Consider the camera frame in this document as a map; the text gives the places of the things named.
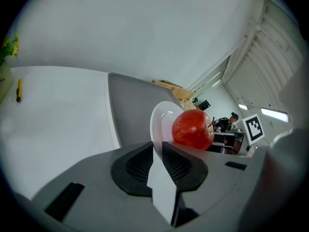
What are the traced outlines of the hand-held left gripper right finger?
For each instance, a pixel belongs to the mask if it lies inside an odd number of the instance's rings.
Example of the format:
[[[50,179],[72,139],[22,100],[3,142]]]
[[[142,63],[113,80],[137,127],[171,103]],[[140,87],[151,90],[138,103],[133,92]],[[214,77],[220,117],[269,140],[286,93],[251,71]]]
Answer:
[[[262,171],[261,153],[247,158],[163,142],[162,160],[177,187],[171,222],[176,231],[240,231]]]

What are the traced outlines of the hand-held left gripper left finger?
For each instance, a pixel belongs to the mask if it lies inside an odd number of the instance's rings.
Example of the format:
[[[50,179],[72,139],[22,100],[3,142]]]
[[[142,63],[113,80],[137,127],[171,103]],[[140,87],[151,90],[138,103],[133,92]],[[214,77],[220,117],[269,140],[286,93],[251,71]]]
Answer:
[[[83,159],[35,195],[36,219],[51,232],[168,231],[147,185],[152,164],[151,142]]]

